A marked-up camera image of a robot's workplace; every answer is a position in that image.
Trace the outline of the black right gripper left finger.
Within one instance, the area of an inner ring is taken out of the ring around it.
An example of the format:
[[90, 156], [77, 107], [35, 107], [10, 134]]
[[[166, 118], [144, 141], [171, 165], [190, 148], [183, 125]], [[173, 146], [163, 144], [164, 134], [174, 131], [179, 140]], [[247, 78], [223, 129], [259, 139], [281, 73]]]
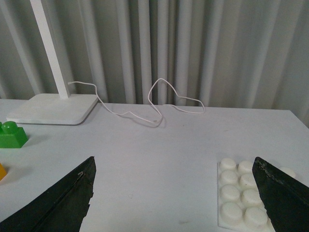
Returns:
[[96, 175], [94, 157], [0, 223], [2, 232], [78, 232], [87, 215]]

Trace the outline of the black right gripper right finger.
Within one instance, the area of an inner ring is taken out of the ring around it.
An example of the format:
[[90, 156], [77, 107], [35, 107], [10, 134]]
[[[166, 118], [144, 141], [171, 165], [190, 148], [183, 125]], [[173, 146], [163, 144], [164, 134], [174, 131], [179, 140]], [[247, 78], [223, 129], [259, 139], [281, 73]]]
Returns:
[[256, 157], [252, 168], [260, 198], [277, 232], [309, 230], [309, 188]]

